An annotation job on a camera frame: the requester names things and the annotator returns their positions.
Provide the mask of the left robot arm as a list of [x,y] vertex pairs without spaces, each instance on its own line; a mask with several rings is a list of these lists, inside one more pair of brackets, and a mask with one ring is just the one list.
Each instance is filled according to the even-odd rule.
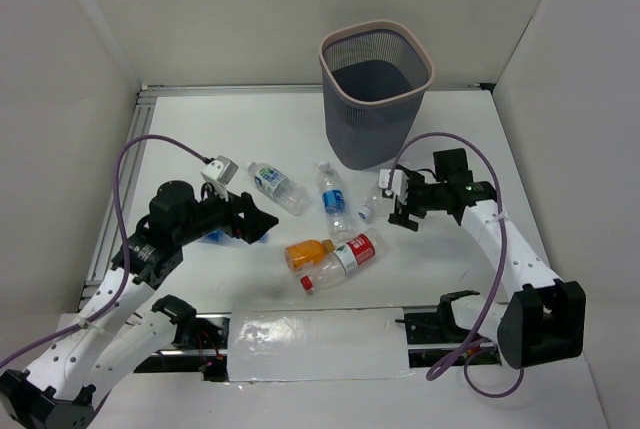
[[149,355],[196,339],[196,309],[173,295],[155,296],[182,262],[184,246],[216,231],[252,244],[278,222],[247,192],[220,196],[206,183],[196,194],[184,181],[162,184],[72,326],[28,367],[2,374],[9,417],[25,428],[87,427]]

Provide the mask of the red label water bottle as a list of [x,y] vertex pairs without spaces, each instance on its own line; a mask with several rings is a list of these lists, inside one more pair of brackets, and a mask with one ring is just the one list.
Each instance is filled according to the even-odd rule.
[[324,256],[299,277],[299,283],[308,294],[332,289],[381,260],[389,249],[388,242],[378,230],[368,229]]

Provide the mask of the clear white cap bottle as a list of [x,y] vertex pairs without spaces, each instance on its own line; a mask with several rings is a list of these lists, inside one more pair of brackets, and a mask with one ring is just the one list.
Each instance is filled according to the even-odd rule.
[[377,181],[358,209],[357,214],[365,223],[371,224],[378,217],[387,218],[393,211],[394,203],[394,198],[383,197]]

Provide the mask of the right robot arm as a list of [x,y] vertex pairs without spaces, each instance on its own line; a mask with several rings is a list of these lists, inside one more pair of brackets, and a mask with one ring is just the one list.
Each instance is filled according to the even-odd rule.
[[475,180],[463,149],[434,153],[435,179],[403,166],[383,169],[378,186],[394,202],[389,223],[418,229],[430,212],[454,218],[478,244],[499,276],[505,305],[476,291],[441,296],[436,328],[448,341],[471,331],[493,342],[514,369],[575,358],[583,350],[586,293],[566,282],[535,253],[498,205],[494,184]]

